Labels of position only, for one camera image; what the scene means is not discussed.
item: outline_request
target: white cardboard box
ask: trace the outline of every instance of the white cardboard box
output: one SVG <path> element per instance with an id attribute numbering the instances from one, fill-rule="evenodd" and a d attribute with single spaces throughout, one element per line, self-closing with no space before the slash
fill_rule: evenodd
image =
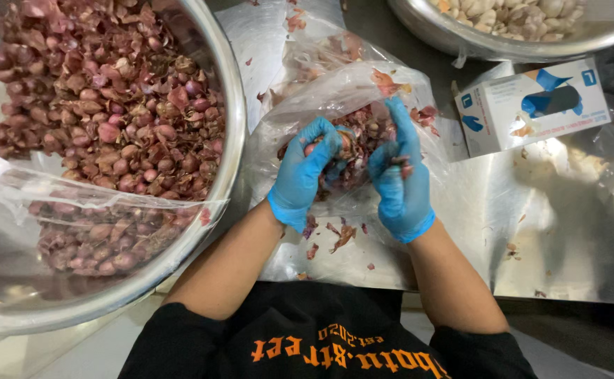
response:
<path id="1" fill-rule="evenodd" d="M 610 122 L 592 58 L 482 82 L 455 100 L 471 157 Z"/>

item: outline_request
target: shallot skin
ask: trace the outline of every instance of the shallot skin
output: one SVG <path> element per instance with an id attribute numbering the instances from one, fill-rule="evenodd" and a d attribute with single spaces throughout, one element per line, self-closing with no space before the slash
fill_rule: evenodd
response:
<path id="1" fill-rule="evenodd" d="M 59 154 L 64 178 L 104 191 L 163 205 L 206 200 L 223 153 L 223 97 L 149 4 L 24 0 L 8 5 L 0 39 L 10 97 L 0 106 L 0 157 Z M 42 227 L 43 261 L 95 277 L 142 267 L 194 219 L 135 209 L 28 207 Z"/>

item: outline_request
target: hand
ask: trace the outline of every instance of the hand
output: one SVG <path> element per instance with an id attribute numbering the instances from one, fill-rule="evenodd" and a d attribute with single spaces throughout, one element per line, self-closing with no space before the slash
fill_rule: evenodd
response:
<path id="1" fill-rule="evenodd" d="M 379 219 L 395 239 L 407 244 L 433 225 L 436 213 L 429 198 L 429 171 L 421 162 L 419 136 L 410 115 L 398 97 L 386 100 L 386 106 L 398 126 L 398 137 L 372 153 L 368 170 L 372 184 L 382 196 Z M 405 180 L 400 167 L 390 165 L 391 158 L 402 155 L 409 155 L 409 163 L 414 167 Z"/>
<path id="2" fill-rule="evenodd" d="M 305 147 L 320 135 L 324 136 L 323 141 L 305 157 Z M 277 182 L 267 195 L 277 220 L 302 233 L 307 223 L 307 211 L 318 190 L 318 176 L 341 148 L 342 138 L 323 117 L 317 117 L 288 143 L 278 169 Z"/>

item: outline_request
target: metal bowl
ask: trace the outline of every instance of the metal bowl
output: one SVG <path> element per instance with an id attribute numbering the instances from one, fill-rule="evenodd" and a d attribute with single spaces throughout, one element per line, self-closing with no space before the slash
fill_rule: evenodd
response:
<path id="1" fill-rule="evenodd" d="M 487 61 L 553 62 L 614 45 L 614 1 L 609 0 L 589 0 L 581 26 L 561 42 L 523 42 L 493 36 L 441 14 L 427 0 L 389 0 L 389 4 L 415 36 L 451 55 Z"/>
<path id="2" fill-rule="evenodd" d="M 153 0 L 151 4 L 177 36 L 183 51 L 215 73 L 211 83 L 224 94 L 227 138 L 207 200 L 228 200 L 246 128 L 244 92 L 232 48 L 203 0 Z M 0 10 L 5 5 L 0 3 Z M 225 206 L 212 207 L 212 222 L 224 210 Z M 33 233 L 17 227 L 0 205 L 0 334 L 76 325 L 141 297 L 176 270 L 209 234 L 210 228 L 200 225 L 194 222 L 165 251 L 127 277 L 89 278 L 48 269 L 38 260 Z"/>

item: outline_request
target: bowl rim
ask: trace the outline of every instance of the bowl rim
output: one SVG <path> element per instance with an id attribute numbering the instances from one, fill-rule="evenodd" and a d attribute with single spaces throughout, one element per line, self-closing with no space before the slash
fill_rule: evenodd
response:
<path id="1" fill-rule="evenodd" d="M 393 1 L 407 4 L 415 15 L 425 18 L 446 32 L 454 33 L 477 47 L 495 51 L 506 56 L 520 56 L 528 59 L 538 57 L 555 59 L 563 56 L 581 55 L 614 45 L 614 30 L 599 37 L 579 41 L 527 42 L 506 39 L 463 25 L 449 15 L 440 13 L 437 7 L 430 4 L 428 0 Z"/>
<path id="2" fill-rule="evenodd" d="M 172 0 L 180 4 L 207 43 L 213 57 L 225 97 L 226 139 L 208 201 L 220 206 L 211 209 L 211 225 L 220 219 L 235 183 L 244 148 L 246 107 L 243 83 L 237 60 L 227 36 L 204 0 Z M 148 294 L 185 261 L 193 249 L 206 238 L 213 227 L 191 224 L 181 236 L 150 264 L 125 280 L 80 301 L 54 306 L 46 310 L 24 310 L 0 314 L 0 334 L 17 335 L 53 331 L 109 314 Z"/>

